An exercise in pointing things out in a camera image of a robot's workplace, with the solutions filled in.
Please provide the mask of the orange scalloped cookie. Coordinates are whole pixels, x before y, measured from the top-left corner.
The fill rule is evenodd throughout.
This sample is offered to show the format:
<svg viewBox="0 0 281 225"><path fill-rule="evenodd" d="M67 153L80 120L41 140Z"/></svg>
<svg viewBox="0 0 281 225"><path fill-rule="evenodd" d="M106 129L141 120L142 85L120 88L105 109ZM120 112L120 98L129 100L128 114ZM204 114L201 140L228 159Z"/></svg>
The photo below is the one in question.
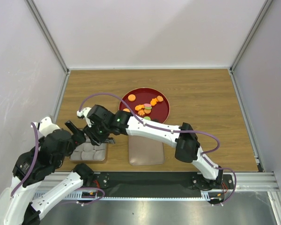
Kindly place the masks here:
<svg viewBox="0 0 281 225"><path fill-rule="evenodd" d="M163 97L162 97L162 96L157 96L157 97L156 97L156 100L157 100L158 102L162 102L162 101L163 101Z"/></svg>

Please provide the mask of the orange star cookie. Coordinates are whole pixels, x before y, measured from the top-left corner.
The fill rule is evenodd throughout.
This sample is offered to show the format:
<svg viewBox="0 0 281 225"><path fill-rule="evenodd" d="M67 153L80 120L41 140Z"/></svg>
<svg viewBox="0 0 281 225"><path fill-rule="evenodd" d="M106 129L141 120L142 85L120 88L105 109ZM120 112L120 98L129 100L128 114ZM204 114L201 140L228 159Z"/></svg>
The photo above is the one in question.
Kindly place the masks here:
<svg viewBox="0 0 281 225"><path fill-rule="evenodd" d="M135 110L136 111L142 110L143 108L144 108L144 105L137 105L137 106L135 106Z"/></svg>

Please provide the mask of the pink metal tin lid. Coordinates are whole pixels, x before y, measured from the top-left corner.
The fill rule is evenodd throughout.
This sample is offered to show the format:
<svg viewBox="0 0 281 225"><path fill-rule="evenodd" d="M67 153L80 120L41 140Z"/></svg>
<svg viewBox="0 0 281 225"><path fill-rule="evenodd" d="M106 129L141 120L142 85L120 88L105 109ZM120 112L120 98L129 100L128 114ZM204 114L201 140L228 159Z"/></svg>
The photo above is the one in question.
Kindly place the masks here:
<svg viewBox="0 0 281 225"><path fill-rule="evenodd" d="M128 137L129 164L161 165L165 161L163 143L141 136Z"/></svg>

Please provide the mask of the metal tongs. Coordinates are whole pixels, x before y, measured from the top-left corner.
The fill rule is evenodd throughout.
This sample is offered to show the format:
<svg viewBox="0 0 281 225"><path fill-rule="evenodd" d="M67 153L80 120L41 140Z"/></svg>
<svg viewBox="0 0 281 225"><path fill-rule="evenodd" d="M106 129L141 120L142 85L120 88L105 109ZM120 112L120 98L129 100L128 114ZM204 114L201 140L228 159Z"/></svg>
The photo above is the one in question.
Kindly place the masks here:
<svg viewBox="0 0 281 225"><path fill-rule="evenodd" d="M103 143L106 143L106 144L115 144L116 141L113 137L108 137L105 141L102 142Z"/></svg>

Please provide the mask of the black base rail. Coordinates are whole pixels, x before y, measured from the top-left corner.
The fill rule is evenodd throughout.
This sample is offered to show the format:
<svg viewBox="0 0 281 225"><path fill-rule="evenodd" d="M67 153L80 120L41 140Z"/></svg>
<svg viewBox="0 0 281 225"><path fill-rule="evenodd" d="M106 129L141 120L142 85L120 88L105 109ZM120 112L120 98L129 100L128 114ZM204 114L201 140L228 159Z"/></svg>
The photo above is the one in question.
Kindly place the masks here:
<svg viewBox="0 0 281 225"><path fill-rule="evenodd" d="M107 197L195 198L201 192L232 190L232 176L207 181L199 172L97 172L95 179Z"/></svg>

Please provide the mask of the orange flower cookie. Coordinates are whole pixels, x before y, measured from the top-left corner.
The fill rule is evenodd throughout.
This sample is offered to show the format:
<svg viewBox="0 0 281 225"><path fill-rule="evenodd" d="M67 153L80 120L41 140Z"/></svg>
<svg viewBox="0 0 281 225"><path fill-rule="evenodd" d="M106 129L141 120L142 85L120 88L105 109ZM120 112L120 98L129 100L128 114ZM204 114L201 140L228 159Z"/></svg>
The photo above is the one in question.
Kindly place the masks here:
<svg viewBox="0 0 281 225"><path fill-rule="evenodd" d="M152 105L152 106L155 106L156 104L157 104L157 100L156 100L156 98L153 98L153 99L151 99L151 101L150 101L150 104Z"/></svg>

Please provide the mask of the red round tray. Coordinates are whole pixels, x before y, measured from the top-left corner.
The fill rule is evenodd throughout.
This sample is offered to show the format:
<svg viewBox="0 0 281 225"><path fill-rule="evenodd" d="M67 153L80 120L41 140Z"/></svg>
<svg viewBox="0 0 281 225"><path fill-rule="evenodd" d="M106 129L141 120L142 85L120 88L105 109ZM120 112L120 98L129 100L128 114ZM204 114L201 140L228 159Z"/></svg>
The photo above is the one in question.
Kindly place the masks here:
<svg viewBox="0 0 281 225"><path fill-rule="evenodd" d="M164 123L170 113L170 104L160 91L152 88L137 88L122 97L119 110L133 112L142 118Z"/></svg>

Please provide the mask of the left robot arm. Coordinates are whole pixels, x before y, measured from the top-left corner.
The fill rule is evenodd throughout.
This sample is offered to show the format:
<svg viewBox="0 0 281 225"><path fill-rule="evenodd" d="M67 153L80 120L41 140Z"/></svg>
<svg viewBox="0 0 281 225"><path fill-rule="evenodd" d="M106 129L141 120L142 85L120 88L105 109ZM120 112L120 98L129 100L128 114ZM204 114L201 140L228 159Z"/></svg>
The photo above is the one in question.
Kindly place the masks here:
<svg viewBox="0 0 281 225"><path fill-rule="evenodd" d="M65 125L67 130L52 123L49 117L31 124L35 133L35 146L21 154L14 166L12 190L3 224L38 225L68 194L93 184L93 170L81 163L58 185L40 198L33 199L42 181L60 168L65 157L70 156L76 147L86 142L84 132L71 121Z"/></svg>

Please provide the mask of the orange swirl cookie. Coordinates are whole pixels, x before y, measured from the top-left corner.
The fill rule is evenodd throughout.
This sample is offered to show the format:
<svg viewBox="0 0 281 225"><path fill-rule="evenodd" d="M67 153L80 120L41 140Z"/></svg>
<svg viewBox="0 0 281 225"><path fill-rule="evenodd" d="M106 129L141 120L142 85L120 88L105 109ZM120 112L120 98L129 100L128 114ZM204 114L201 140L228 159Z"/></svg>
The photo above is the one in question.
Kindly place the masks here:
<svg viewBox="0 0 281 225"><path fill-rule="evenodd" d="M144 116L145 115L145 111L143 109L138 111L138 115L139 116Z"/></svg>

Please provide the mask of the pink green stacked cookies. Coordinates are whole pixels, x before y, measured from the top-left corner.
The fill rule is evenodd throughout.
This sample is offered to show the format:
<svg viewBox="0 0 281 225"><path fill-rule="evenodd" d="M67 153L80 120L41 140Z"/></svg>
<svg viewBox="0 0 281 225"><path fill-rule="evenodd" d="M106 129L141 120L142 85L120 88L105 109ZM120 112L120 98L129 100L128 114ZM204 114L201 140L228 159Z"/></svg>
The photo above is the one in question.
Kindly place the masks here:
<svg viewBox="0 0 281 225"><path fill-rule="evenodd" d="M151 104L144 104L144 109L145 110L151 110L152 109L152 105Z"/></svg>

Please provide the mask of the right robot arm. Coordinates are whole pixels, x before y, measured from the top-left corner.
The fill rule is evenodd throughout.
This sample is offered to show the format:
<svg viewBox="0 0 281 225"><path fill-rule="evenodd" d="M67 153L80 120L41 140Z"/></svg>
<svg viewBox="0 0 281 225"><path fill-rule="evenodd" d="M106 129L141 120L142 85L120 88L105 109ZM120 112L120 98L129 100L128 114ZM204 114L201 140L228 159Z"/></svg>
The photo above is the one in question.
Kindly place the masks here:
<svg viewBox="0 0 281 225"><path fill-rule="evenodd" d="M203 152L190 124L166 125L141 118L132 111L112 113L101 105L80 109L77 117L85 119L83 131L93 145L100 145L110 134L149 138L175 148L175 158L193 164L209 187L218 188L223 183L222 168Z"/></svg>

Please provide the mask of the orange round cookie top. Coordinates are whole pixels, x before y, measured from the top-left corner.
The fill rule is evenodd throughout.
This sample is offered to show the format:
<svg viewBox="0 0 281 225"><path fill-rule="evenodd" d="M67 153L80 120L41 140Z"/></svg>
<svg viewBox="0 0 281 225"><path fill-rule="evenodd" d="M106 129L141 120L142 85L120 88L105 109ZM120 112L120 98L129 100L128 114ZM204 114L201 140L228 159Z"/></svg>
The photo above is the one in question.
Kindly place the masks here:
<svg viewBox="0 0 281 225"><path fill-rule="evenodd" d="M136 100L136 96L134 94L130 94L127 98L130 102L134 102Z"/></svg>

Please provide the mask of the metal cookie tin box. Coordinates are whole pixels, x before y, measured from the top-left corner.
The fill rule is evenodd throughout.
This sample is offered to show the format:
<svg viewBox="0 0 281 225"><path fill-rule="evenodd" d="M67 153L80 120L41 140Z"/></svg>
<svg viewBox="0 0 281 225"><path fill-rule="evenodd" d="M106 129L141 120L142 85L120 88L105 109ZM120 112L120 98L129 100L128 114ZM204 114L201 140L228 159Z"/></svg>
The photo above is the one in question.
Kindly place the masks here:
<svg viewBox="0 0 281 225"><path fill-rule="evenodd" d="M97 146L92 145L91 142L87 140L85 143L76 147L69 158L71 161L103 162L106 158L107 149L107 143L102 143Z"/></svg>

